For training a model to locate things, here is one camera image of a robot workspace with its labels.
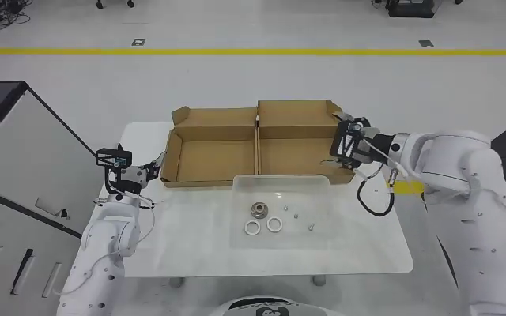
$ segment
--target yellow floor line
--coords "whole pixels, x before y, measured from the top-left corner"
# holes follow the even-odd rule
[[[400,195],[416,194],[420,195],[424,191],[424,185],[418,181],[396,181],[394,184],[394,193]]]
[[[0,47],[0,55],[307,55],[307,56],[506,56],[506,49],[334,48],[36,48]]]

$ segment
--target metal nut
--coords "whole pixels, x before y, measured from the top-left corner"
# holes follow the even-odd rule
[[[251,207],[251,215],[258,220],[265,218],[268,213],[269,208],[267,207],[267,204],[263,202],[256,202]]]

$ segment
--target table leg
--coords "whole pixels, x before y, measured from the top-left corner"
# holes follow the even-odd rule
[[[168,285],[170,285],[171,288],[181,288],[184,281],[184,277],[171,277],[168,279]]]
[[[327,278],[324,274],[321,276],[311,276],[311,282],[316,286],[323,286],[327,282]]]

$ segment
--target white table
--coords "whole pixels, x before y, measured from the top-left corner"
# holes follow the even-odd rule
[[[171,122],[131,123],[121,144],[133,153],[133,164],[146,164],[164,151]],[[365,174],[377,166],[362,166]],[[413,260],[393,209],[385,217],[366,213],[356,199],[360,179],[333,186],[334,246],[327,250],[264,250],[229,247],[232,188],[168,189],[157,179],[142,194],[155,202],[157,224],[125,258],[127,277],[222,277],[318,275],[354,273],[407,273]],[[363,199],[384,210],[388,201],[380,173],[364,188]],[[107,197],[105,188],[100,196]],[[92,218],[99,212],[95,208]],[[142,235],[150,228],[151,214],[142,210]]]

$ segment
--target box lid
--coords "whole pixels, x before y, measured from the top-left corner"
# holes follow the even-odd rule
[[[255,107],[190,109],[181,107],[172,112],[174,127],[255,126]]]
[[[330,100],[259,101],[259,126],[336,126],[332,113],[342,109]]]

